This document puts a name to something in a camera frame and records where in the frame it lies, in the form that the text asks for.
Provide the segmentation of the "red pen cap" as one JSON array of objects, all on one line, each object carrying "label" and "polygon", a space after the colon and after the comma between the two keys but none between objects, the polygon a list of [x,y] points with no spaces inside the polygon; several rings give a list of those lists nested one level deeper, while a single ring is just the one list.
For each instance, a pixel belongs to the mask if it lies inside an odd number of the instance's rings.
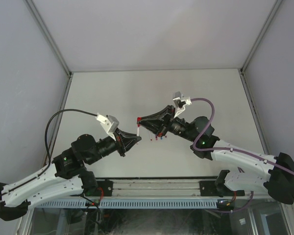
[{"label": "red pen cap", "polygon": [[137,126],[140,127],[141,117],[137,117]]}]

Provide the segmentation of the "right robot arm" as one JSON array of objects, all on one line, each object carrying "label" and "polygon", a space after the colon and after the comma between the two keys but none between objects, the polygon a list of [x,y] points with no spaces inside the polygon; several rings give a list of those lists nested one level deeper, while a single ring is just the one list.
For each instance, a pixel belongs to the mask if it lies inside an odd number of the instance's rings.
[{"label": "right robot arm", "polygon": [[137,124],[158,137],[170,132],[191,141],[190,149],[201,159],[236,166],[239,172],[222,170],[218,175],[215,185],[220,194],[226,190],[263,192],[280,203],[294,203],[294,161],[290,155],[263,155],[235,147],[213,135],[214,128],[207,117],[200,116],[188,123],[176,117],[172,105],[138,117]]}]

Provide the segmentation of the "thin red refill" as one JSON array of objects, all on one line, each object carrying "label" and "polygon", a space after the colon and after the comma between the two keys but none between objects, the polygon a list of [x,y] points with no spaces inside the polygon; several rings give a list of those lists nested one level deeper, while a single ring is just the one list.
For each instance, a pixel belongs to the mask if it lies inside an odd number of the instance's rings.
[{"label": "thin red refill", "polygon": [[137,136],[140,137],[140,127],[139,126],[137,127]]}]

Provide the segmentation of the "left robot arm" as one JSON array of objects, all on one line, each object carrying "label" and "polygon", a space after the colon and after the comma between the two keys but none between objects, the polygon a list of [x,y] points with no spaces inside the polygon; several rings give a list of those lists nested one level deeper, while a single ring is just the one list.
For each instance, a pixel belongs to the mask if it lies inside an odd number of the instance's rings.
[{"label": "left robot arm", "polygon": [[37,172],[15,183],[0,183],[0,219],[15,220],[45,202],[97,190],[95,175],[86,166],[113,152],[123,157],[141,139],[119,129],[99,141],[90,134],[81,135],[69,149]]}]

